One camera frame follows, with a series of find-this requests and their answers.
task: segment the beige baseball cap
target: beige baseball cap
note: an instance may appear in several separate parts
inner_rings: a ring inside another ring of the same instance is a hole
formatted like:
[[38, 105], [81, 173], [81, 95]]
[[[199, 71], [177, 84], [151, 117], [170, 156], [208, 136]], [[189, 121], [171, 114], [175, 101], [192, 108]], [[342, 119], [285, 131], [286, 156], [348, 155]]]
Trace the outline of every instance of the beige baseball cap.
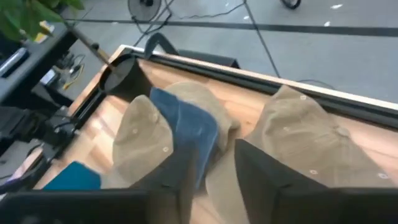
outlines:
[[101, 188], [125, 188], [154, 170], [173, 153], [172, 130], [145, 95], [127, 107], [113, 142], [113, 167]]
[[164, 90], [182, 101], [205, 110], [216, 119], [219, 127], [217, 146], [220, 149], [216, 156], [221, 156], [233, 148], [241, 124], [228, 114], [217, 97], [205, 85], [197, 82], [179, 82], [169, 85]]
[[327, 187], [393, 187], [388, 175], [313, 99], [288, 86], [266, 103], [244, 138]]
[[206, 190], [225, 223], [250, 224], [239, 188], [234, 151], [229, 150], [209, 171]]

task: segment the teal cloth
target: teal cloth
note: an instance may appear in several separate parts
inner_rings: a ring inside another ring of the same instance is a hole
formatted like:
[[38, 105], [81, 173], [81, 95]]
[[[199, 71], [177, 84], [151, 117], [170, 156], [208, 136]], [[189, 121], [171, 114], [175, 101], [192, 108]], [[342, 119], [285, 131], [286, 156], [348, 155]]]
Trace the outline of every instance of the teal cloth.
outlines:
[[78, 162], [72, 162], [44, 190], [98, 190], [101, 178], [96, 172]]

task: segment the wheel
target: wheel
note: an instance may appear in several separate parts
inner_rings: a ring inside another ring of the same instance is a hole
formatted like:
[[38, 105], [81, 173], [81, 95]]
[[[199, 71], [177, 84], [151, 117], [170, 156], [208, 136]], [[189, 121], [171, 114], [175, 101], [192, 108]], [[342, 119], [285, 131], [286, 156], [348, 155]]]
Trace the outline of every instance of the wheel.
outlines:
[[282, 3], [289, 9], [296, 9], [301, 3], [301, 0], [280, 0], [280, 1], [282, 1]]

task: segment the cap button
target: cap button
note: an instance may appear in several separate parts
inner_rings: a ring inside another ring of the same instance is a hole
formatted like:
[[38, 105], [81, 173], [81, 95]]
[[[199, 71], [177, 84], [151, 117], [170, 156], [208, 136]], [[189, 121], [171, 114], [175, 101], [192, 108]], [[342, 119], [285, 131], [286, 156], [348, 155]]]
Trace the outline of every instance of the cap button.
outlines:
[[383, 173], [378, 173], [377, 174], [380, 178], [382, 179], [389, 179], [389, 176], [387, 174], [383, 174]]
[[150, 116], [150, 119], [151, 119], [153, 122], [156, 122], [158, 118], [159, 118], [159, 115], [157, 115], [156, 113], [155, 113], [155, 114], [152, 114], [152, 116]]
[[345, 128], [338, 127], [336, 128], [337, 133], [339, 133], [341, 136], [349, 137], [349, 131]]

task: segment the cable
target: cable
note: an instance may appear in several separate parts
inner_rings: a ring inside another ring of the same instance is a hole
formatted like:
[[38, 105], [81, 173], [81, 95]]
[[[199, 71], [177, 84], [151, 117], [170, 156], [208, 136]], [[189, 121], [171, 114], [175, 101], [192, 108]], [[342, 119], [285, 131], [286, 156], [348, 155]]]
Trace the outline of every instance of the cable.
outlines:
[[139, 26], [139, 22], [140, 22], [140, 21], [136, 20], [134, 17], [132, 17], [131, 19], [136, 23], [136, 26], [137, 26], [137, 28], [138, 28], [138, 31], [139, 31], [141, 34], [143, 34], [143, 35], [148, 35], [148, 34], [151, 34], [151, 33], [153, 33], [153, 32], [156, 32], [156, 31], [160, 30], [161, 28], [163, 28], [163, 26], [165, 26], [165, 25], [167, 24], [167, 22], [169, 21], [169, 19], [170, 19], [171, 17], [172, 17], [172, 15], [169, 14], [169, 15], [167, 16], [167, 18], [165, 19], [165, 21], [163, 21], [163, 23], [162, 23], [160, 26], [158, 26], [157, 28], [155, 28], [155, 29], [153, 29], [153, 30], [146, 30], [146, 31], [143, 31], [143, 30], [141, 29], [141, 27]]
[[[166, 7], [162, 10], [162, 12], [160, 12], [160, 14], [157, 16], [157, 18], [156, 18], [156, 20], [158, 20], [161, 16], [163, 16], [163, 13], [166, 11]], [[170, 17], [171, 17], [171, 15], [168, 15], [167, 16], [168, 18], [166, 18], [166, 20], [160, 25], [160, 28], [162, 28], [164, 25], [166, 25], [166, 23], [169, 21], [169, 19], [170, 19]], [[154, 26], [153, 24], [151, 24], [149, 27], [148, 27], [148, 29], [145, 31], [145, 32], [141, 32], [141, 36], [138, 38], [138, 40], [136, 41], [136, 43], [134, 44], [134, 46], [136, 47], [138, 44], [139, 44], [139, 42], [146, 36], [146, 32], [152, 32], [152, 31], [150, 31], [150, 28], [152, 28], [152, 26]]]
[[[252, 14], [252, 12], [251, 12], [251, 10], [250, 10], [250, 8], [249, 8], [249, 5], [247, 4], [247, 0], [243, 0], [243, 4], [244, 4], [244, 6], [246, 7], [246, 10], [247, 10], [248, 13], [249, 13], [249, 17], [250, 17], [250, 19], [252, 20], [252, 25], [254, 26], [254, 29], [256, 30], [256, 33], [257, 33], [257, 35], [258, 35], [259, 38], [260, 38], [260, 42], [261, 42], [261, 44], [262, 44], [264, 50], [266, 51], [266, 53], [267, 53], [267, 55], [268, 55], [269, 61], [271, 62], [272, 68], [274, 69], [276, 76], [277, 76], [278, 78], [282, 78], [281, 75], [280, 75], [280, 73], [279, 73], [279, 71], [278, 71], [278, 69], [277, 69], [277, 67], [276, 67], [276, 65], [275, 65], [274, 59], [272, 58], [272, 55], [271, 55], [271, 53], [270, 53], [270, 51], [269, 51], [269, 49], [268, 49], [268, 47], [267, 47], [267, 44], [266, 44], [266, 42], [264, 41], [264, 39], [262, 38], [262, 35], [261, 35], [261, 33], [260, 33], [260, 30], [259, 30], [259, 28], [258, 28], [258, 26], [257, 26], [257, 24], [256, 24], [256, 21], [254, 20], [254, 16], [253, 16], [253, 14]], [[304, 79], [304, 80], [299, 80], [299, 81], [296, 81], [296, 82], [315, 82], [315, 83], [321, 83], [322, 85], [325, 85], [325, 86], [327, 86], [328, 88], [331, 88], [332, 90], [336, 90], [336, 88], [333, 87], [332, 85], [329, 85], [329, 84], [327, 84], [327, 83], [325, 83], [325, 82], [318, 81], [318, 80]]]
[[65, 84], [63, 85], [62, 88], [63, 88], [64, 90], [67, 90], [67, 89], [70, 87], [70, 85], [74, 84], [74, 83], [79, 79], [79, 77], [81, 76], [81, 74], [83, 73], [83, 71], [84, 71], [84, 69], [85, 69], [85, 64], [83, 63], [83, 64], [80, 64], [80, 65], [77, 65], [77, 66], [80, 66], [80, 68], [79, 68], [79, 73], [77, 74], [77, 76], [76, 76], [72, 81], [67, 82], [67, 83], [65, 83]]
[[223, 16], [223, 15], [227, 15], [227, 14], [229, 14], [229, 13], [235, 11], [236, 9], [238, 9], [238, 8], [241, 7], [241, 6], [244, 6], [245, 3], [246, 3], [246, 0], [244, 0], [241, 4], [238, 4], [237, 6], [233, 7], [232, 9], [230, 9], [230, 10], [228, 10], [228, 11], [226, 11], [226, 12], [221, 12], [221, 13], [217, 13], [217, 14], [210, 14], [210, 15], [192, 15], [192, 16], [182, 16], [182, 17], [181, 17], [181, 16], [176, 15], [176, 13], [174, 13], [174, 12], [171, 10], [171, 8], [170, 8], [170, 5], [171, 5], [171, 4], [168, 4], [167, 0], [164, 0], [164, 1], [165, 1], [165, 3], [166, 3], [165, 5], [166, 5], [167, 10], [168, 10], [173, 16], [175, 16], [175, 17], [178, 18], [178, 19], [202, 19], [202, 18], [214, 18], [214, 17], [218, 17], [218, 16]]
[[5, 176], [2, 176], [2, 177], [0, 177], [0, 180], [3, 180], [3, 179], [5, 179], [5, 178], [12, 177], [12, 175], [13, 175], [13, 174], [8, 174], [8, 175], [5, 175]]
[[[79, 57], [81, 57], [80, 61], [78, 63], [76, 63], [76, 59], [78, 59]], [[79, 65], [81, 64], [81, 62], [86, 58], [85, 54], [78, 54], [73, 58], [73, 64], [74, 65]]]

